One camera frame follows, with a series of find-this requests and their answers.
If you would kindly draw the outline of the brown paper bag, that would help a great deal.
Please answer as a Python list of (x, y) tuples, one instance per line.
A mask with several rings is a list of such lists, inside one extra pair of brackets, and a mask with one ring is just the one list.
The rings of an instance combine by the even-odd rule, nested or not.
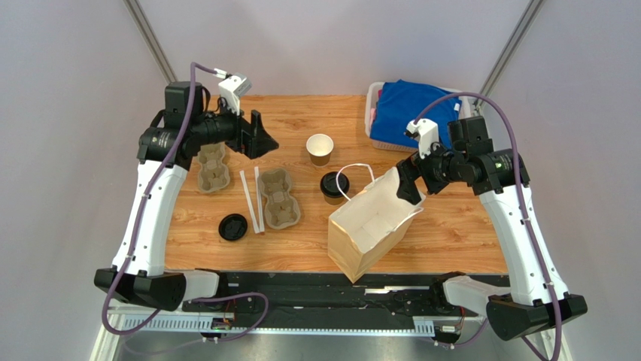
[(405, 237), (427, 198), (421, 191), (415, 205), (398, 198), (395, 167), (376, 177), (370, 165), (361, 166), (371, 181), (353, 196), (340, 191), (347, 201), (328, 217), (328, 257), (353, 284)]

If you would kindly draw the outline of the grey pulp cup carrier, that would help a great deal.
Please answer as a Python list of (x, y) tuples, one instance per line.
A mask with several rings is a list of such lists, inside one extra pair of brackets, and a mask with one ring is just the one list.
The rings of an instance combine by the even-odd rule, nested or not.
[(263, 208), (266, 225), (274, 230), (295, 226), (302, 212), (298, 201), (290, 194), (293, 181), (284, 168), (276, 168), (260, 174), (260, 195), (266, 200)]

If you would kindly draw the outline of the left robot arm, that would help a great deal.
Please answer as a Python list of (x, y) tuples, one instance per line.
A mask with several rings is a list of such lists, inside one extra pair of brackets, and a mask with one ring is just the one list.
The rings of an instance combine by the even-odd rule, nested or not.
[(260, 112), (244, 118), (240, 98), (249, 88), (230, 80), (221, 82), (219, 112), (205, 110), (211, 96), (200, 83), (195, 85), (192, 108), (187, 107), (189, 82), (165, 88), (165, 107), (138, 140), (137, 199), (120, 249), (111, 267), (97, 270), (94, 276), (95, 286), (109, 299), (174, 311), (183, 302), (217, 293), (217, 272), (166, 269), (166, 242), (178, 194), (193, 157), (203, 146), (223, 143), (249, 159), (278, 149), (278, 142), (263, 127)]

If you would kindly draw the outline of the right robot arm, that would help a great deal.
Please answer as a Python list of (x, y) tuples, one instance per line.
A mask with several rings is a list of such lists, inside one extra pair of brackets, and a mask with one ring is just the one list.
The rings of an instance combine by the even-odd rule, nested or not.
[(479, 197), (488, 213), (508, 268), (509, 285), (496, 287), (462, 272), (435, 278), (433, 302), (451, 311), (465, 308), (486, 318), (504, 341), (555, 328), (588, 311), (585, 298), (572, 294), (548, 253), (533, 210), (530, 179), (522, 158), (511, 149), (496, 150), (482, 117), (448, 124), (449, 145), (438, 140), (428, 119), (413, 120), (405, 134), (418, 149), (397, 163), (396, 195), (417, 205), (430, 195), (461, 182)]

